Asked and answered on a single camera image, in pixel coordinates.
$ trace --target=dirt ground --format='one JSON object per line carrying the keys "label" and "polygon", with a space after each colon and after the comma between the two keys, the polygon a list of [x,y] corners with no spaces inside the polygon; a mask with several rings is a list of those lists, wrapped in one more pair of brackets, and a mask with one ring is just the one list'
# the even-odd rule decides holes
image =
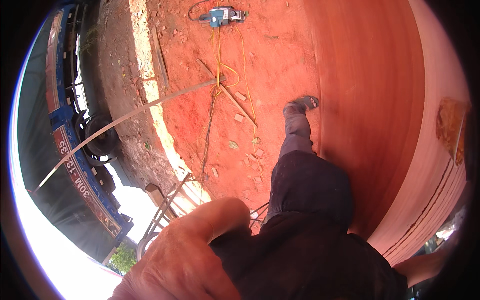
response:
{"label": "dirt ground", "polygon": [[[153,98],[209,80],[197,59],[216,73],[218,34],[216,31],[214,50],[212,28],[188,19],[188,9],[195,2],[118,0],[104,3],[99,18],[99,67],[113,119]],[[162,104],[162,108],[140,113],[118,125],[116,130],[122,151],[131,163],[130,172],[140,185],[152,182],[166,191],[177,180],[175,163],[169,161],[159,134],[163,126],[160,123],[164,123],[173,138],[175,151],[197,180],[203,182],[212,199],[239,197],[254,210],[269,199],[272,169],[285,137],[282,108],[299,96],[319,97],[318,76],[312,36],[301,0],[210,1],[199,4],[191,16],[196,18],[214,6],[226,5],[249,12],[245,23],[221,28],[220,61],[240,76],[239,83],[228,88],[232,95],[240,92],[248,96],[248,84],[252,103],[249,99],[235,98],[247,114],[256,119],[258,128],[254,130],[246,119],[234,120],[241,112],[226,95],[220,94],[215,102],[203,176],[200,164],[212,101],[210,87],[179,96]],[[170,83],[166,91],[162,89],[155,56],[150,30],[153,26],[161,35],[160,45]],[[225,86],[235,84],[235,73],[225,67],[221,72],[227,77]],[[320,110],[308,112],[307,117],[316,151]],[[254,138],[259,138],[261,143],[253,144]],[[230,141],[238,148],[230,148]],[[263,151],[261,156],[256,155],[258,149]],[[248,155],[262,158],[261,163]]]}

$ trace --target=reddish wood surface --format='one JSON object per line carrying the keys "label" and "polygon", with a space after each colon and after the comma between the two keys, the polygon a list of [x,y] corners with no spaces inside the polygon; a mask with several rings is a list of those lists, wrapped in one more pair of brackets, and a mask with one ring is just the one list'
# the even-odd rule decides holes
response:
{"label": "reddish wood surface", "polygon": [[440,22],[421,0],[410,0],[425,58],[425,107],[410,169],[390,210],[368,242],[391,265],[413,255],[442,225],[465,186],[465,167],[455,166],[437,139],[435,124],[444,97],[469,102],[455,50]]}
{"label": "reddish wood surface", "polygon": [[415,153],[425,74],[407,0],[305,0],[322,97],[320,156],[349,175],[351,232],[368,238]]}

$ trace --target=foot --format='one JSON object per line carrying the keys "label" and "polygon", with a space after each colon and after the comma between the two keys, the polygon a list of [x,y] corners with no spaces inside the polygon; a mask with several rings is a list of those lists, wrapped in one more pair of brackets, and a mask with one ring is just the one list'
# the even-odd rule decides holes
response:
{"label": "foot", "polygon": [[318,107],[318,99],[313,96],[303,96],[302,98],[298,98],[294,102],[305,106],[306,110]]}

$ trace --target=tarp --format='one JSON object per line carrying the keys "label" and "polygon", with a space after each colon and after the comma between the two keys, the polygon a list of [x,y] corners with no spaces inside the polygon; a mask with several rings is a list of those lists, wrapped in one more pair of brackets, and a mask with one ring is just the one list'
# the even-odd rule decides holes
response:
{"label": "tarp", "polygon": [[[20,165],[28,190],[34,190],[60,161],[46,100],[47,44],[53,16],[45,22],[28,61],[18,116]],[[119,242],[87,207],[65,166],[37,192],[33,201],[45,217],[78,248],[103,262]]]}

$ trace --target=tree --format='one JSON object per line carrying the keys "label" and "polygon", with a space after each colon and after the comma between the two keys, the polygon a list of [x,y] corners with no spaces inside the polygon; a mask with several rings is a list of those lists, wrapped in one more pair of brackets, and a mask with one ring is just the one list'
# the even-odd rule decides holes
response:
{"label": "tree", "polygon": [[128,248],[124,243],[122,243],[115,251],[115,254],[112,255],[112,258],[110,258],[106,267],[114,272],[118,270],[120,271],[121,275],[125,275],[136,263],[137,259],[135,257],[135,250]]}

